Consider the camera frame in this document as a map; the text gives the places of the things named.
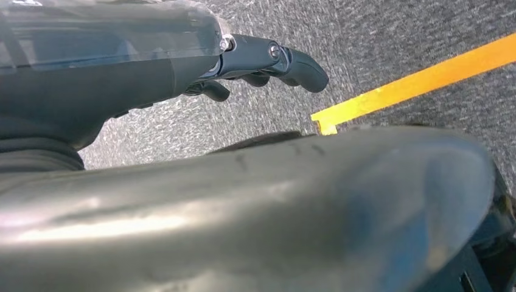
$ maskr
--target clear plastic cover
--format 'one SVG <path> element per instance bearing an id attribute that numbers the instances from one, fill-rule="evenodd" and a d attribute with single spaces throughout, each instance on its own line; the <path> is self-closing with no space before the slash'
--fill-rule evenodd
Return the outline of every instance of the clear plastic cover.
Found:
<path id="1" fill-rule="evenodd" d="M 161 0 L 0 0 L 0 74 L 219 55 L 203 4 Z"/>

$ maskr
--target gray carpet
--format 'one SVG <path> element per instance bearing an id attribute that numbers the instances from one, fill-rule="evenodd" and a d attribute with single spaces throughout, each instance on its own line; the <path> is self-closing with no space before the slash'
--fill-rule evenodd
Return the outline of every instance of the gray carpet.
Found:
<path id="1" fill-rule="evenodd" d="M 213 0 L 234 32 L 267 37 L 311 54 L 330 75 L 322 94 L 272 82 L 227 83 L 215 103 L 180 97 L 110 120 L 82 151 L 89 169 L 203 154 L 258 134 L 314 133 L 310 115 L 404 75 L 516 32 L 516 1 Z M 516 65 L 473 77 L 340 126 L 409 122 L 478 137 L 516 181 Z"/>

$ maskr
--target screw head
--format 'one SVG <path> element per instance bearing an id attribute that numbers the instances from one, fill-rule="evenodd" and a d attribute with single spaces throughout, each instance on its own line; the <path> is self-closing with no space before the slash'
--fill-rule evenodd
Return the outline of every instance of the screw head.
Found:
<path id="1" fill-rule="evenodd" d="M 269 47 L 269 55 L 273 58 L 273 59 L 277 59 L 279 58 L 279 55 L 281 53 L 281 50 L 279 48 L 279 46 L 277 44 L 272 44 L 270 47 Z"/>

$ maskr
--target prosthetic hand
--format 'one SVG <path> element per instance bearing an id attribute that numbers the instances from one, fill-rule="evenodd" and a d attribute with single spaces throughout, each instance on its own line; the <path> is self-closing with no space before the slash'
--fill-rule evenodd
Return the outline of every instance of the prosthetic hand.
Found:
<path id="1" fill-rule="evenodd" d="M 276 77 L 311 92 L 328 83 L 307 54 L 224 34 L 189 1 L 54 2 L 0 6 L 0 141 L 15 145 L 6 151 L 34 137 L 79 150 L 131 109 L 181 94 L 226 100 L 219 79 L 263 86 Z"/>

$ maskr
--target yellow line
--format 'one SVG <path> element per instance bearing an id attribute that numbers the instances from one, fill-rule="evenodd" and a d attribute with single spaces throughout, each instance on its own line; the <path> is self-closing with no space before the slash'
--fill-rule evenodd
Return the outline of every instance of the yellow line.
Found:
<path id="1" fill-rule="evenodd" d="M 516 62 L 516 33 L 312 114 L 323 135 L 336 125 Z"/>

